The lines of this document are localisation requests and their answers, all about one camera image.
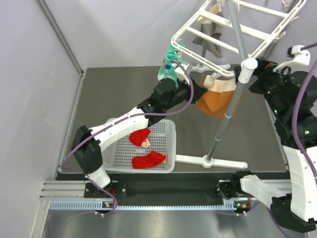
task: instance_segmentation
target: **gray floor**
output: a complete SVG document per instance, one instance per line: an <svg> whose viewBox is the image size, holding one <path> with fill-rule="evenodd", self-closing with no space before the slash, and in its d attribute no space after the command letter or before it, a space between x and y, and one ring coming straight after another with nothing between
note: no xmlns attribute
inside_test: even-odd
<svg viewBox="0 0 317 238"><path fill-rule="evenodd" d="M117 211L109 217L82 211L50 211L43 238L283 238L267 208L260 204L249 215L228 216L211 211ZM290 238L305 234L285 230Z"/></svg>
<svg viewBox="0 0 317 238"><path fill-rule="evenodd" d="M146 99L157 85L158 67L90 68L80 97L70 141L78 127L92 127L119 117ZM197 82L206 74L191 73ZM176 116L177 154L205 155L221 123L191 105ZM285 171L280 147L261 95L245 91L235 117L231 120L215 158L245 161L249 170ZM77 168L72 158L65 167ZM231 169L176 163L173 172L222 172Z"/></svg>

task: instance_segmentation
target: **teal cloth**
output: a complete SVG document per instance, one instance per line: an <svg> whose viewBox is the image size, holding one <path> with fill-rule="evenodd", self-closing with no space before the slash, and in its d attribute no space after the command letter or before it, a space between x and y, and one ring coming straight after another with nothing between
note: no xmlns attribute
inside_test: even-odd
<svg viewBox="0 0 317 238"><path fill-rule="evenodd" d="M171 78L175 81L176 87L178 87L177 76L175 73L176 67L173 67L171 60L182 63L180 52L178 51L178 49L174 48L172 45L168 47L165 59L162 63L162 66L160 67L158 71L158 80L161 80L164 78Z"/></svg>

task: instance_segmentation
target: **perforated basket bottom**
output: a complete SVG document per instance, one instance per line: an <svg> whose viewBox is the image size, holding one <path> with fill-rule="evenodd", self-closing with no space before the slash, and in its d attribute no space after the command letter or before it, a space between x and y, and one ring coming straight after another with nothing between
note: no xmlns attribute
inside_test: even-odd
<svg viewBox="0 0 317 238"><path fill-rule="evenodd" d="M159 122L150 127L151 133L148 139L151 143L149 148L137 147L133 145L129 136L116 141L107 147L103 152L105 169L111 168L112 171L132 172L132 159L135 156L148 155L152 150L166 153L166 128L163 122ZM168 170L170 165L158 165L148 170Z"/></svg>

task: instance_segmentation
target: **gray pole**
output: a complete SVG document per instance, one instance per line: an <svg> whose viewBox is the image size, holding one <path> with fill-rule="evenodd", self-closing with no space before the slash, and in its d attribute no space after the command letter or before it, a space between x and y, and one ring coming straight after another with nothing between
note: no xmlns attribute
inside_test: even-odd
<svg viewBox="0 0 317 238"><path fill-rule="evenodd" d="M229 10L230 10L230 16L231 16L231 22L232 22L232 26L233 26L233 30L235 32L235 35L236 35L236 38L237 38L237 41L238 41L238 49L239 49L239 54L240 54L240 57L242 59L242 61L246 60L247 58L249 58L248 56L248 52L247 52L247 48L246 48L246 45L245 45L245 42L244 42L244 39L243 39L243 35L242 35L242 31L241 31L241 27L240 27L240 22L239 22L239 19L238 19L238 12L237 12L237 8L234 4L234 2L232 0L227 0L228 2L228 5L229 5ZM234 112L234 109L236 108L239 100L240 100L240 97L244 91L244 88L245 88L245 84L247 82L249 82L250 78L247 79L247 81L245 80L244 83L241 83L240 80L239 82L237 83L237 88L236 90L234 91L233 93L233 96L232 96L232 99L230 101L230 104L229 104L229 107L225 113L225 117L223 118L222 122L221 122L221 125L220 125L220 128L219 128L219 131L215 137L215 141L211 147L211 149L209 150L208 152L208 155L207 155L207 162L210 162L216 149L217 149L217 146L221 140L221 138L223 137L223 134L229 124L229 121L232 117L232 114Z"/></svg>

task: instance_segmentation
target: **red cloth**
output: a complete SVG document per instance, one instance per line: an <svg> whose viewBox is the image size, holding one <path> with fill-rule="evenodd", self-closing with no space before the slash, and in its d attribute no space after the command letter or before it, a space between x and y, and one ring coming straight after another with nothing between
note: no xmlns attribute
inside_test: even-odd
<svg viewBox="0 0 317 238"><path fill-rule="evenodd" d="M132 159L132 167L134 169L147 169L161 164L166 158L166 155L151 151L146 156L135 156Z"/></svg>
<svg viewBox="0 0 317 238"><path fill-rule="evenodd" d="M131 141L132 144L136 146L141 146L143 141L145 141L145 139L150 134L150 132L151 131L148 128L137 130L130 134L129 140Z"/></svg>

